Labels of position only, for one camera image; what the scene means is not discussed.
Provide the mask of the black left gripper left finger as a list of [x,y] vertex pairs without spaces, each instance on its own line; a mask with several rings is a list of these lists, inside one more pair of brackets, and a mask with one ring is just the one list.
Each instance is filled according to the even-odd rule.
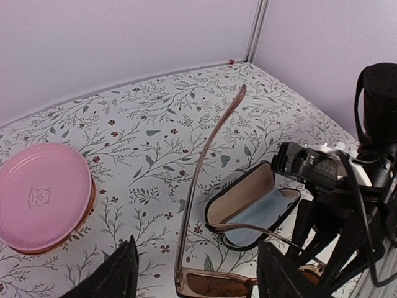
[[135,297],[138,270],[135,239],[130,237],[88,278],[63,294],[63,297]]

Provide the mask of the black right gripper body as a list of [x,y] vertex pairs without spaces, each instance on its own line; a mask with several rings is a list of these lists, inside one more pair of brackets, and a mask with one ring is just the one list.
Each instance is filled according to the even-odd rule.
[[312,201],[302,200],[292,240],[302,246],[311,229],[315,236],[299,253],[291,249],[292,262],[300,267],[337,241],[317,283],[334,292],[362,271],[372,268],[385,252],[385,243],[396,246],[396,188],[361,187],[357,202],[353,191],[309,192]]

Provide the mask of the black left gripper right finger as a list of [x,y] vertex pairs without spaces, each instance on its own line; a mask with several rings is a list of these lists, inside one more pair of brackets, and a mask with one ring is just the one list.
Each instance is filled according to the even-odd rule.
[[258,243],[257,286],[260,298],[322,298],[329,293],[313,284],[271,242]]

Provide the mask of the light blue cloth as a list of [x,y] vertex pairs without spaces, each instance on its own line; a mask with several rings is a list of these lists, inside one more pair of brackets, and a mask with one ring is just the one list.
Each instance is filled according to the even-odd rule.
[[[274,189],[228,222],[250,224],[274,231],[291,214],[300,199],[300,191],[296,189]],[[266,234],[247,228],[228,231],[223,235],[225,246],[234,251],[250,250],[260,239],[265,238]]]

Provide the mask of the brown sunglasses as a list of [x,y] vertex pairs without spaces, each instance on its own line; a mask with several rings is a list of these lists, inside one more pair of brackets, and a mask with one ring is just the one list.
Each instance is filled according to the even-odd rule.
[[188,268],[182,264],[192,202],[202,163],[213,139],[245,94],[246,86],[242,85],[198,158],[179,232],[174,266],[176,294],[178,297],[252,297],[253,290],[257,287],[259,297],[316,297],[314,285],[321,276],[324,263],[293,269],[290,262],[283,260],[284,255],[272,243],[265,241],[266,237],[273,237],[292,248],[296,246],[275,231],[302,201],[297,189],[276,189],[275,174],[268,161],[260,162],[243,174],[210,199],[205,208],[205,223],[209,230],[223,237],[232,234],[228,248],[237,251],[248,251],[255,246],[259,248],[256,277]]

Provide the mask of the black glasses case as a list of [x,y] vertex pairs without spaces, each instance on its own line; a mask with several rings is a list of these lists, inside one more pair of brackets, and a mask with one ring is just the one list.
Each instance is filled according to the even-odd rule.
[[275,231],[301,199],[297,189],[275,186],[275,174],[262,161],[224,190],[205,207],[207,224],[249,224]]

